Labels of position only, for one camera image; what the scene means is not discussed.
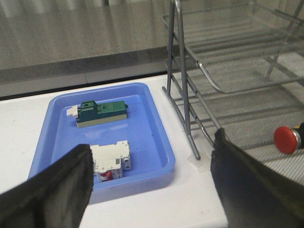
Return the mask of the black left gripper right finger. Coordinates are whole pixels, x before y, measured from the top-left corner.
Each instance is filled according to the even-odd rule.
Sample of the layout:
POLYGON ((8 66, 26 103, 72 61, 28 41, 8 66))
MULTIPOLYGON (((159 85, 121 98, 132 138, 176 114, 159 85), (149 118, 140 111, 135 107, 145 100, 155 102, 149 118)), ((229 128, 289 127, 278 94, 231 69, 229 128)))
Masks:
POLYGON ((302 228, 304 187, 215 133, 212 178, 230 228, 302 228))

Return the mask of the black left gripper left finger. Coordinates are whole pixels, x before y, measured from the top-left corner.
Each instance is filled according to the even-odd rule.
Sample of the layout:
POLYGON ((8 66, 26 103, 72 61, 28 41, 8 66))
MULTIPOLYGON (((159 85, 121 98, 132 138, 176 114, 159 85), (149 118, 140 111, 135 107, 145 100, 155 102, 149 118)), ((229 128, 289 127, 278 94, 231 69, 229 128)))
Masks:
POLYGON ((93 191, 93 157, 79 144, 26 182, 1 194, 2 228, 77 228, 93 191))

